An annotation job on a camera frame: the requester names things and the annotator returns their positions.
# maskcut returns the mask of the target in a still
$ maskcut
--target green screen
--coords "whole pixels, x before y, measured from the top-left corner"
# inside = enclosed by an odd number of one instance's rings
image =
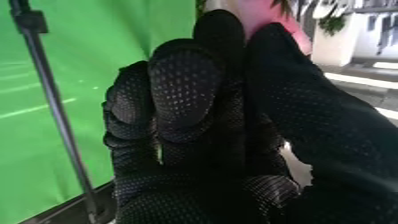
[[[30,0],[50,34],[46,55],[94,186],[112,179],[101,102],[117,68],[188,37],[194,0]],[[0,1],[0,223],[14,224],[82,194],[23,37]]]

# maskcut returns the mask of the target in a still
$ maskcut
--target black fabric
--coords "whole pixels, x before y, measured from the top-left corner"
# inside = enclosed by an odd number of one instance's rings
[[[236,20],[208,15],[215,33]],[[222,52],[236,51],[215,47],[206,21],[194,40],[158,47],[149,67],[121,70],[107,93],[117,223],[395,223],[396,127],[334,87],[281,24],[254,34],[244,79],[231,78],[238,56]],[[313,165],[302,192],[279,155],[284,139]]]
[[[235,15],[215,10],[199,18],[194,27],[194,39],[212,50],[226,64],[226,74],[220,82],[212,126],[213,132],[213,166],[229,173],[244,172],[244,26]]]
[[[313,165],[313,187],[288,205],[288,223],[395,223],[396,127],[332,85],[281,24],[263,27],[247,48],[251,98]]]

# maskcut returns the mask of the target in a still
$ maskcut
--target pink object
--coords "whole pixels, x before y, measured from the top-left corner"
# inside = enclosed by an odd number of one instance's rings
[[[208,0],[208,9],[229,10],[240,18],[247,39],[263,25],[279,22],[291,33],[302,53],[311,54],[311,41],[293,15],[281,13],[281,5],[272,7],[274,0]]]

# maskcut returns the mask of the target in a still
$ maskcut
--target white wall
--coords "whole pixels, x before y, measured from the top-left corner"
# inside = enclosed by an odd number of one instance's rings
[[[363,17],[364,15],[361,14],[347,16],[345,28],[334,36],[329,36],[316,26],[311,56],[316,64],[345,66],[350,63],[361,31],[359,28],[364,21]]]
[[[382,15],[377,18],[377,24],[373,31],[368,32],[368,18],[364,15],[364,22],[361,23],[359,39],[355,45],[354,57],[382,57],[398,59],[398,45],[384,48],[382,54],[377,55],[379,51],[379,39],[382,30]]]

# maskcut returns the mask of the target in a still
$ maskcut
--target black glove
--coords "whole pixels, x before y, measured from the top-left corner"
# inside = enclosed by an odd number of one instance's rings
[[[251,39],[245,76],[258,111],[313,165],[288,223],[396,223],[398,129],[332,85],[281,24]]]
[[[210,21],[217,34],[206,37]],[[217,49],[226,34],[236,39]],[[194,36],[158,47],[149,68],[140,62],[121,70],[107,93],[117,223],[267,223],[283,219],[297,195],[290,177],[254,172],[260,160],[245,161],[244,29],[228,12],[206,14]]]

